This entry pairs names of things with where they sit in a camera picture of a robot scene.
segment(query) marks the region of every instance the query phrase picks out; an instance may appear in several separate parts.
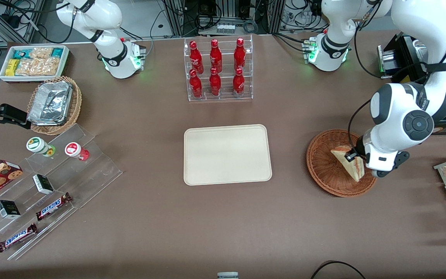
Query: bread slice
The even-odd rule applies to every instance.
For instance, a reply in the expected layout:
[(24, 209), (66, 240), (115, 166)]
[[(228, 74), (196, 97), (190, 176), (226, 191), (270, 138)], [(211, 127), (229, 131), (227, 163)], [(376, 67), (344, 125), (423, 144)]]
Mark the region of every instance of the bread slice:
[(335, 157), (342, 163), (342, 166), (345, 170), (350, 174), (350, 176), (356, 181), (359, 182), (361, 178), (364, 176), (364, 162), (361, 157), (355, 157), (352, 162), (347, 161), (345, 159), (345, 154), (350, 152), (352, 148), (348, 145), (341, 145), (333, 148), (331, 153), (335, 155)]

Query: yellow snack package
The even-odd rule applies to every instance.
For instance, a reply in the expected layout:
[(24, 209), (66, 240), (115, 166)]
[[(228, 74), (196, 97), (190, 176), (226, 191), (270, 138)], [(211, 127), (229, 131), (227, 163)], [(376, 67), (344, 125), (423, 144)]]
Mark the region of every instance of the yellow snack package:
[(16, 68), (18, 67), (18, 64), (20, 63), (20, 60), (18, 59), (10, 59), (8, 61), (8, 66), (5, 71), (5, 76), (15, 76)]

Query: snickers bar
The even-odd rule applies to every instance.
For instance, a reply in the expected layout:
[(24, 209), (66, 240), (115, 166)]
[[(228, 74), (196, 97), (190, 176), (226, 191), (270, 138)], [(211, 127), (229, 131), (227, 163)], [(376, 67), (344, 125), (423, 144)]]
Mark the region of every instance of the snickers bar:
[(72, 197), (67, 192), (66, 194), (64, 194), (63, 196), (58, 198), (56, 201), (54, 201), (53, 203), (51, 203), (50, 205), (45, 207), (43, 210), (41, 210), (40, 212), (37, 212), (36, 213), (37, 221), (44, 219), (46, 216), (55, 212), (58, 208), (60, 208), (62, 205), (64, 205), (65, 203), (67, 203), (71, 200), (72, 200)]
[(32, 234), (37, 233), (37, 226), (32, 223), (30, 227), (26, 228), (25, 230), (17, 233), (16, 235), (12, 236), (11, 238), (7, 239), (6, 241), (0, 242), (0, 253), (11, 247), (11, 245), (14, 245), (15, 243), (23, 240), (27, 236), (30, 236)]

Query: small black box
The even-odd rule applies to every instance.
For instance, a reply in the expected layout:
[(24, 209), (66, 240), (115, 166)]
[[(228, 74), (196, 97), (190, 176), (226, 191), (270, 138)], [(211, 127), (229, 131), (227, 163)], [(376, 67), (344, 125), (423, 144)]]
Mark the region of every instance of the small black box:
[(36, 174), (32, 177), (34, 179), (34, 184), (37, 187), (37, 191), (49, 195), (52, 194), (54, 189), (51, 185), (51, 182), (49, 182), (49, 179), (42, 175), (42, 174)]
[(0, 201), (0, 214), (1, 217), (6, 219), (17, 219), (20, 217), (20, 212), (16, 208), (14, 201)]

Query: beige tray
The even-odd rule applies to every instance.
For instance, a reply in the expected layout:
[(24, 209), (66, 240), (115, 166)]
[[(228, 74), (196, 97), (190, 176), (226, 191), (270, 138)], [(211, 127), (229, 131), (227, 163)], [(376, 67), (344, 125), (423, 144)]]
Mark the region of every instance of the beige tray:
[(188, 129), (184, 181), (210, 185), (271, 179), (268, 133), (263, 125)]

